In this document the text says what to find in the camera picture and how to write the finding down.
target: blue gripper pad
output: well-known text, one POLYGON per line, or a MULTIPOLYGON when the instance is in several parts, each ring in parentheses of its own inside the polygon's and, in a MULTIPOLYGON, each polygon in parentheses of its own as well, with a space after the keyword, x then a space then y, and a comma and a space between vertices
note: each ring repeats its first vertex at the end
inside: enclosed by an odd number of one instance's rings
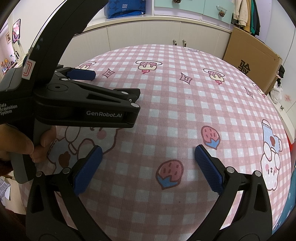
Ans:
POLYGON ((96 72, 87 69, 72 69, 67 73, 67 77, 71 80, 94 80, 96 72))
POLYGON ((85 192, 102 159, 103 151, 102 148, 98 146, 74 178, 73 190, 76 196, 85 192))
POLYGON ((221 195, 223 192, 223 178, 217 168, 200 146, 195 148, 194 156, 211 189, 221 195))

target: pine cone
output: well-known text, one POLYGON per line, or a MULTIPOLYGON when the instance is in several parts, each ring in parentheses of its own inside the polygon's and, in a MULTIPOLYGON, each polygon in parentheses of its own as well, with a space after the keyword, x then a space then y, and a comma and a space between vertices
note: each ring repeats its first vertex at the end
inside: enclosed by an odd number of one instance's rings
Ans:
POLYGON ((224 17, 224 16, 225 16, 225 13, 224 13, 223 11, 220 11, 220 12, 219 12, 219 16, 220 16, 220 17, 224 17))

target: black handle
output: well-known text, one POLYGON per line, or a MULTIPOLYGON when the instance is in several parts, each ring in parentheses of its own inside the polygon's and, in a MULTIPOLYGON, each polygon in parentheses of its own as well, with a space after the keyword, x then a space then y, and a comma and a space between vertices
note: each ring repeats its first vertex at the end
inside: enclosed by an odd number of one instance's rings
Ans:
MULTIPOLYGON (((10 123, 10 125, 16 127, 19 131, 29 137, 34 143, 34 146, 40 144, 41 135, 51 128, 51 126, 39 122, 33 116, 18 122, 10 123)), ((35 163, 29 155, 10 153, 10 160, 15 180, 18 183, 26 183, 35 177, 35 163)))

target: tablecloth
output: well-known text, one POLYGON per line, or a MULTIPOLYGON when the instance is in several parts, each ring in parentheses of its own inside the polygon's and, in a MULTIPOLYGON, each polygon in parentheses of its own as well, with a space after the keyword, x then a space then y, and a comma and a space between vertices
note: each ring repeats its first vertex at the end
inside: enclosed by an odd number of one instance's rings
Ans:
MULTIPOLYGON (((121 48, 78 67, 96 71, 95 80, 86 83, 139 88, 136 124, 59 126, 49 161, 37 168, 58 173, 101 146, 103 161, 80 199, 113 241, 189 238, 218 198, 194 160, 199 144, 238 172, 262 172, 275 225, 289 192, 289 145, 273 104, 245 74, 211 54, 170 45, 121 48)), ((24 205, 30 184, 21 185, 24 205)), ((231 223, 240 197, 223 227, 231 223)))

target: gray grip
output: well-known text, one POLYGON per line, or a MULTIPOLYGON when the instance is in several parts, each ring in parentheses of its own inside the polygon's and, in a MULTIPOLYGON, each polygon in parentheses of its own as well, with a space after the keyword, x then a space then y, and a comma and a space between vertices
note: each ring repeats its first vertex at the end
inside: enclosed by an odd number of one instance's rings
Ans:
MULTIPOLYGON (((50 130, 50 128, 51 126, 45 125, 35 119, 33 134, 34 146, 40 144, 41 135, 44 132, 50 130)), ((10 160, 14 171, 15 179, 18 183, 26 183, 35 177, 36 167, 29 155, 10 153, 10 160)))

